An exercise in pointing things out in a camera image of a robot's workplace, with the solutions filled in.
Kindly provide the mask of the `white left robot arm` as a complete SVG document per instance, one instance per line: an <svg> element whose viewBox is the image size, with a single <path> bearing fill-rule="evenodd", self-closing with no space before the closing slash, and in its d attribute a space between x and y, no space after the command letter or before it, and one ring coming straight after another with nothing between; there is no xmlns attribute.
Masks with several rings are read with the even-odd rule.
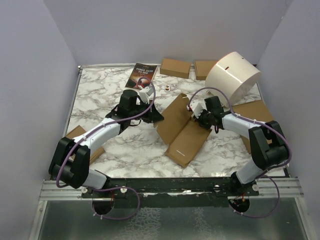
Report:
<svg viewBox="0 0 320 240"><path fill-rule="evenodd" d="M90 169L91 155L130 127L133 120L148 124L164 120L154 106L154 100L155 92L150 87L139 92L124 90L119 103L96 127L74 138L59 140L48 173L66 186L92 188L97 196L106 197L111 190L108 177Z"/></svg>

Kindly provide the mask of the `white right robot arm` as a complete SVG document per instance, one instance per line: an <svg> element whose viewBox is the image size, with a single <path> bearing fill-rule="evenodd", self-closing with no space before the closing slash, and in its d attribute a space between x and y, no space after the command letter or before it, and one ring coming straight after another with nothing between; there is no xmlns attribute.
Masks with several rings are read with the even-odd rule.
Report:
<svg viewBox="0 0 320 240"><path fill-rule="evenodd" d="M260 122L242 117L233 110L225 111L217 96L204 100L206 108L197 104L193 118L200 127L228 130L249 140L251 160L230 177L229 190L236 196L247 191L253 182L268 170L287 161L291 156L278 122Z"/></svg>

